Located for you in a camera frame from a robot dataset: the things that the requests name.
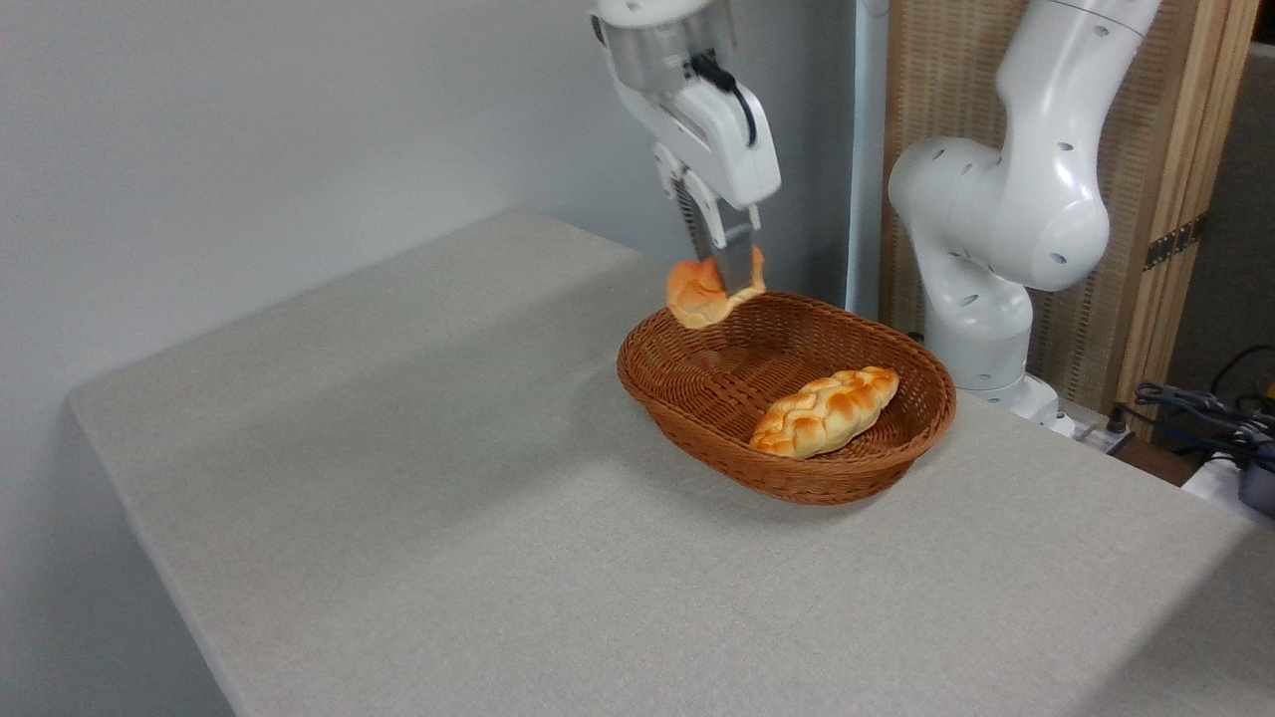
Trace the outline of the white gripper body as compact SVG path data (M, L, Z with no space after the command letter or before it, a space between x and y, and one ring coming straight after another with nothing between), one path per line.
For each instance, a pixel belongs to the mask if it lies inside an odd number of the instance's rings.
M768 117L747 87L736 85L737 94L731 94L694 77L674 94L652 100L618 78L612 83L655 142L734 208L756 205L780 188Z

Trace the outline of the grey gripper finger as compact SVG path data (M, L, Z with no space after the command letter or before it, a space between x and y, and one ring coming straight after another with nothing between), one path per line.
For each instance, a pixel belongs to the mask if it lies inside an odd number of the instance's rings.
M692 168L688 168L683 159L674 157L664 144L654 145L654 157L657 172L660 174L660 185L666 195L680 208L683 227L687 230L697 260L714 256L713 236L701 203L701 199L710 198L713 191L706 190Z
M717 204L713 221L713 258L720 286L728 299L747 290L754 282L754 233L759 228L755 212L732 204Z

